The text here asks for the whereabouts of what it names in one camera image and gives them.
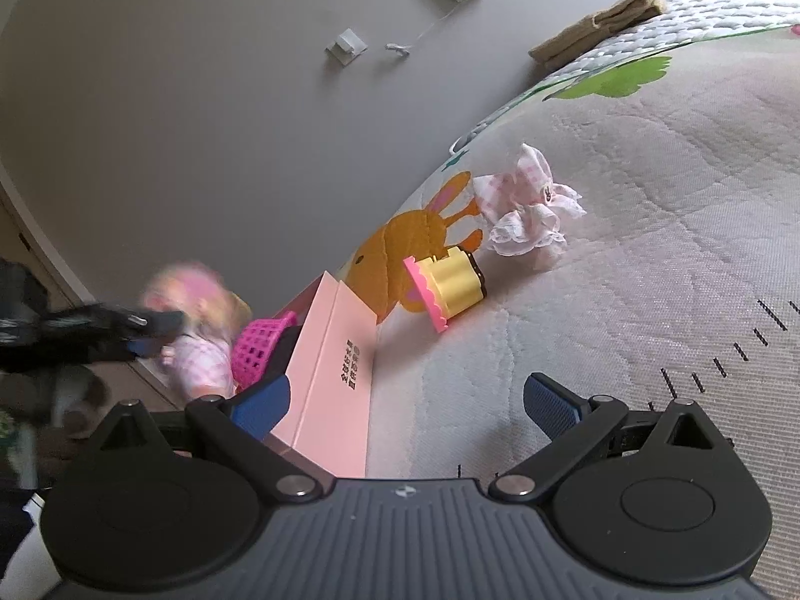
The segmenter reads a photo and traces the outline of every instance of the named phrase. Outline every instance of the cardboard box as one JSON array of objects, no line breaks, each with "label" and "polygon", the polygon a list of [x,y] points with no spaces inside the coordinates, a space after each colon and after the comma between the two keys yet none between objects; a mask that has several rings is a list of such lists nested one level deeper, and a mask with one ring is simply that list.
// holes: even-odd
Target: cardboard box
[{"label": "cardboard box", "polygon": [[364,478],[370,421],[375,313],[344,282],[323,272],[285,306],[302,329],[292,352],[289,411],[265,444],[326,486]]}]

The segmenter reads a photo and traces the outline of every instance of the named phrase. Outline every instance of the cord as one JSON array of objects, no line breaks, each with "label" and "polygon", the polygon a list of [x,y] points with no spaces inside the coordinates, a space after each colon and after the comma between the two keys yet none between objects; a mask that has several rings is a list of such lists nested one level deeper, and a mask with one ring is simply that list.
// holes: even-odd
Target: cord
[{"label": "cord", "polygon": [[443,15],[439,19],[435,19],[430,24],[430,26],[427,29],[425,29],[425,31],[423,31],[421,34],[419,34],[416,38],[413,39],[413,43],[411,44],[386,43],[385,48],[390,52],[397,52],[401,57],[406,58],[409,54],[411,54],[411,50],[413,50],[413,48],[417,45],[417,43],[420,42],[423,36],[425,36],[429,31],[431,31],[431,29],[433,29],[440,22],[443,22],[447,20],[447,18],[452,16],[453,13],[455,13],[456,9],[458,9],[460,6],[461,3],[459,2],[453,8],[451,8],[446,15]]}]

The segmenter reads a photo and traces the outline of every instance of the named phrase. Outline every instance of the brown towel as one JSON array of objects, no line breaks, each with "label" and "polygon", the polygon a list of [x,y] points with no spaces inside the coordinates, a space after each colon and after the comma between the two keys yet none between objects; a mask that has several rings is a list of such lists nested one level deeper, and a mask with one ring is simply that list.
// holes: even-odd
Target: brown towel
[{"label": "brown towel", "polygon": [[603,11],[580,19],[528,54],[552,72],[623,29],[666,12],[666,0],[618,0]]}]

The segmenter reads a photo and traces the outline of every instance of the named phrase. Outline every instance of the metal screw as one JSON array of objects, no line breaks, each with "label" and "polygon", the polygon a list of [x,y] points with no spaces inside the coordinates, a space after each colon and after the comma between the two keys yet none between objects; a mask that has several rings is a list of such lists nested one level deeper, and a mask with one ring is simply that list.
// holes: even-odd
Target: metal screw
[{"label": "metal screw", "polygon": [[313,478],[309,478],[309,476],[301,476],[301,475],[291,475],[291,476],[283,476],[277,484],[277,491],[285,496],[294,496],[295,498],[299,498],[302,496],[307,496],[314,491],[315,488],[315,481]]},{"label": "metal screw", "polygon": [[495,480],[494,484],[499,491],[508,496],[525,496],[536,489],[536,483],[533,480],[528,476],[520,476],[517,473],[501,476]]}]

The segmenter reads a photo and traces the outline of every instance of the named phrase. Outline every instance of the gray wall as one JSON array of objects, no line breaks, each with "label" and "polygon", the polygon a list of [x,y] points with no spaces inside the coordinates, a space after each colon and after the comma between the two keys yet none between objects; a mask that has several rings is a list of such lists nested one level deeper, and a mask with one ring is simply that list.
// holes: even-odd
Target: gray wall
[{"label": "gray wall", "polygon": [[[197,258],[257,314],[337,270],[531,80],[529,47],[613,0],[19,0],[0,157],[96,296]],[[369,50],[324,47],[352,27]]]}]

